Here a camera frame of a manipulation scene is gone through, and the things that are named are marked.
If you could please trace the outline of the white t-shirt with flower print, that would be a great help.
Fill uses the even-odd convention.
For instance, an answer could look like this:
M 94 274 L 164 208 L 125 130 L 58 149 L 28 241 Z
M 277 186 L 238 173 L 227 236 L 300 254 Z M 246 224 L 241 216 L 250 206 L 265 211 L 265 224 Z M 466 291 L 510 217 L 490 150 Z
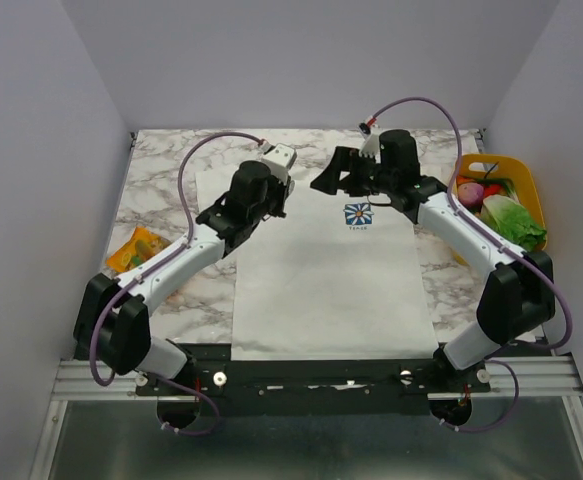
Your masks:
M 413 225 L 362 198 L 310 189 L 296 167 L 283 219 L 225 259 L 236 272 L 226 328 L 239 360 L 429 358 L 438 346 Z

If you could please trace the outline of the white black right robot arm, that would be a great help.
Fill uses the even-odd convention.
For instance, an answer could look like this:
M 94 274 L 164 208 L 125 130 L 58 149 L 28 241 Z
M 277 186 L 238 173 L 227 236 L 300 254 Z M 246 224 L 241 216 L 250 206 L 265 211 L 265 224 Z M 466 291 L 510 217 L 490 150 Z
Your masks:
M 553 265 L 483 224 L 435 177 L 422 174 L 415 139 L 406 130 L 370 135 L 362 148 L 338 146 L 310 184 L 328 195 L 383 194 L 390 206 L 442 239 L 484 279 L 476 319 L 434 354 L 431 379 L 451 392 L 467 369 L 555 315 Z

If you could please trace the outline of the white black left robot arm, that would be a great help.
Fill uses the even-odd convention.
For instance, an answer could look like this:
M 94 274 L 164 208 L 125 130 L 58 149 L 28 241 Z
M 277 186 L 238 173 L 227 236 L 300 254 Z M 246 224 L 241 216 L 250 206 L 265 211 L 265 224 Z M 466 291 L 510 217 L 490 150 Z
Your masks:
M 241 163 L 229 189 L 200 212 L 183 237 L 115 279 L 98 274 L 87 283 L 74 337 L 87 349 L 99 385 L 109 383 L 98 372 L 103 362 L 114 375 L 156 375 L 172 395 L 191 387 L 187 354 L 152 335 L 150 317 L 190 278 L 241 246 L 262 220 L 285 215 L 293 189 L 290 169 L 289 163 L 266 159 Z

